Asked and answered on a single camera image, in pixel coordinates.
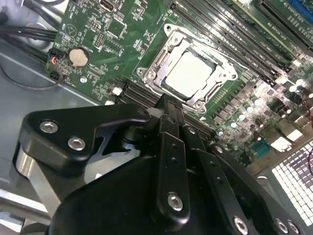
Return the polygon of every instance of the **dimm slot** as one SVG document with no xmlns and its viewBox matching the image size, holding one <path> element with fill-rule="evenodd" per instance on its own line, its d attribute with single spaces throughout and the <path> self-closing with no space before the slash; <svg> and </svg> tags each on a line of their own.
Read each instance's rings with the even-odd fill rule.
<svg viewBox="0 0 313 235">
<path fill-rule="evenodd" d="M 281 14 L 270 4 L 268 0 L 261 0 L 255 3 L 255 7 L 265 14 L 289 39 L 291 39 L 303 52 L 309 56 L 313 56 L 313 45 L 306 38 L 294 29 L 292 24 L 287 24 Z"/>
<path fill-rule="evenodd" d="M 233 45 L 235 45 L 238 49 L 241 51 L 245 51 L 245 56 L 248 56 L 251 58 L 252 61 L 254 61 L 256 64 L 262 65 L 265 70 L 275 71 L 275 69 L 271 68 L 269 65 L 267 65 L 261 58 L 258 57 L 253 51 L 249 51 L 245 46 L 238 43 L 237 38 L 234 37 L 233 34 L 229 33 L 224 28 L 217 25 L 217 23 L 214 22 L 214 19 L 210 18 L 209 15 L 204 14 L 201 12 L 201 10 L 195 8 L 193 5 L 191 5 L 189 2 L 185 2 L 188 8 L 190 8 L 202 21 L 204 21 L 209 26 L 215 28 L 216 31 L 218 31 L 221 35 L 223 35 L 225 38 L 227 38 Z"/>
<path fill-rule="evenodd" d="M 242 30 L 235 21 L 233 21 L 227 15 L 221 14 L 211 2 L 209 2 L 208 0 L 204 0 L 204 2 L 209 6 L 209 8 L 207 8 L 208 11 L 210 11 L 215 17 L 219 18 L 224 24 L 226 24 L 231 30 L 235 31 L 243 39 L 250 42 L 250 44 L 257 48 L 262 53 L 262 56 L 266 57 L 268 61 L 278 67 L 286 66 L 286 63 L 279 61 L 264 47 L 260 46 L 259 42 L 256 42 L 252 37 L 250 37 L 250 35 L 246 31 Z"/>
<path fill-rule="evenodd" d="M 242 25 L 244 25 L 244 27 L 249 28 L 250 32 L 254 35 L 256 35 L 258 38 L 262 38 L 264 39 L 264 41 L 266 42 L 267 46 L 273 50 L 275 53 L 279 54 L 282 58 L 284 58 L 287 62 L 291 62 L 294 58 L 294 56 L 292 54 L 288 54 L 285 53 L 284 51 L 280 51 L 277 49 L 277 47 L 275 47 L 271 41 L 269 41 L 268 39 L 266 39 L 260 32 L 259 29 L 257 27 L 255 27 L 254 25 L 250 25 L 248 23 L 246 23 L 244 20 L 242 20 L 241 16 L 235 12 L 232 8 L 230 8 L 225 2 L 224 0 L 220 0 L 218 1 L 218 4 L 220 4 L 225 10 L 227 10 L 233 17 L 236 18 L 236 20 L 238 20 Z"/>
<path fill-rule="evenodd" d="M 196 28 L 199 32 L 201 32 L 203 35 L 207 36 L 210 40 L 212 40 L 216 45 L 221 47 L 223 50 L 227 51 L 228 54 L 231 54 L 232 58 L 234 58 L 236 61 L 239 61 L 241 64 L 245 65 L 246 67 L 250 68 L 252 71 L 254 71 L 256 74 L 258 74 L 262 80 L 266 80 L 264 77 L 266 77 L 268 80 L 273 80 L 271 77 L 268 77 L 266 74 L 263 73 L 263 71 L 259 71 L 259 68 L 253 67 L 249 61 L 243 59 L 242 57 L 238 56 L 236 53 L 233 52 L 231 48 L 229 48 L 227 45 L 223 44 L 220 39 L 215 36 L 214 34 L 209 34 L 206 31 L 206 28 L 199 24 L 198 22 L 195 22 L 192 18 L 190 18 L 188 15 L 186 15 L 183 11 L 181 11 L 178 8 L 174 9 L 174 12 L 181 17 L 182 19 L 189 22 L 194 28 Z"/>
</svg>

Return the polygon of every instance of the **blue dimm slot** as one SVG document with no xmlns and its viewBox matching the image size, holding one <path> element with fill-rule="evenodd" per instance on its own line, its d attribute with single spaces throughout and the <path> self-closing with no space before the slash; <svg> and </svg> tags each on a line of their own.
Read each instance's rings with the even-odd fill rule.
<svg viewBox="0 0 313 235">
<path fill-rule="evenodd" d="M 299 0 L 288 0 L 288 2 L 307 22 L 313 24 L 313 14 Z"/>
</svg>

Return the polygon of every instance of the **black cable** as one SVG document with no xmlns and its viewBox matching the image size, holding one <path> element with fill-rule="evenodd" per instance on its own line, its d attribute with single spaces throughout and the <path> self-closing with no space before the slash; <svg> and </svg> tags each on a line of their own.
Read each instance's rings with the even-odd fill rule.
<svg viewBox="0 0 313 235">
<path fill-rule="evenodd" d="M 28 89 L 28 90 L 32 90 L 32 91 L 47 91 L 47 90 L 51 90 L 55 87 L 57 87 L 59 84 L 61 84 L 63 82 L 63 79 L 64 79 L 64 76 L 59 68 L 59 66 L 56 64 L 54 65 L 54 68 L 55 70 L 59 73 L 59 80 L 54 83 L 53 85 L 51 86 L 47 86 L 47 87 L 33 87 L 33 86 L 27 86 L 27 85 L 24 85 L 22 83 L 19 83 L 15 80 L 13 80 L 7 73 L 6 71 L 4 70 L 3 66 L 0 64 L 0 71 L 3 73 L 4 75 L 4 78 L 10 82 L 11 84 L 13 84 L 14 86 L 17 86 L 17 87 L 20 87 L 20 88 L 24 88 L 24 89 Z"/>
<path fill-rule="evenodd" d="M 43 5 L 43 6 L 56 6 L 56 5 L 59 5 L 63 2 L 65 2 L 65 0 L 55 0 L 55 1 L 33 0 L 33 1 L 39 3 L 40 5 Z"/>
<path fill-rule="evenodd" d="M 24 38 L 32 38 L 32 39 L 35 39 L 35 40 L 41 40 L 41 41 L 45 41 L 45 42 L 54 42 L 54 40 L 55 40 L 55 37 L 44 36 L 44 35 L 33 34 L 33 33 L 3 32 L 3 31 L 0 31 L 0 34 L 20 36 L 20 37 L 24 37 Z"/>
<path fill-rule="evenodd" d="M 7 35 L 0 35 L 0 39 L 3 39 L 8 44 L 20 49 L 21 51 L 25 52 L 27 55 L 33 57 L 39 62 L 43 64 L 47 63 L 47 55 L 45 53 L 39 51 L 36 48 L 31 47 L 30 45 L 22 42 L 21 40 L 18 40 Z"/>
<path fill-rule="evenodd" d="M 32 27 L 19 27 L 19 26 L 7 26 L 7 25 L 0 25 L 0 32 L 34 33 L 34 34 L 40 34 L 44 36 L 51 36 L 51 37 L 55 37 L 57 35 L 56 31 L 50 31 L 46 29 L 32 28 Z"/>
<path fill-rule="evenodd" d="M 29 10 L 32 10 L 33 12 L 37 13 L 39 16 L 41 16 L 49 25 L 54 27 L 55 29 L 58 29 L 60 27 L 60 23 L 55 20 L 52 16 L 47 14 L 45 11 L 43 11 L 40 6 L 33 3 L 31 0 L 25 0 L 23 3 L 23 6 L 27 7 Z"/>
</svg>

